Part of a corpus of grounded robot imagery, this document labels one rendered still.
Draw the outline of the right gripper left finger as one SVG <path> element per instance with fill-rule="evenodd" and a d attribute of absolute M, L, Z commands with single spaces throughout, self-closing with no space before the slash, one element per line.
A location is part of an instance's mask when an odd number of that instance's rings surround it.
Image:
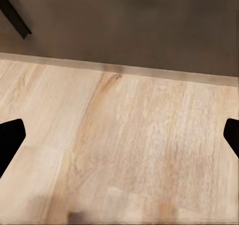
<path fill-rule="evenodd" d="M 21 119 L 0 124 L 0 178 L 25 137 L 25 128 Z"/>

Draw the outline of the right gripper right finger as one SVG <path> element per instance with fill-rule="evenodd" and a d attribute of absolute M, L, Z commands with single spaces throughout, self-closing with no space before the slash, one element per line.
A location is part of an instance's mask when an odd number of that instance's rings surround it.
<path fill-rule="evenodd" d="M 239 157 L 239 120 L 227 119 L 224 129 L 224 138 Z"/>

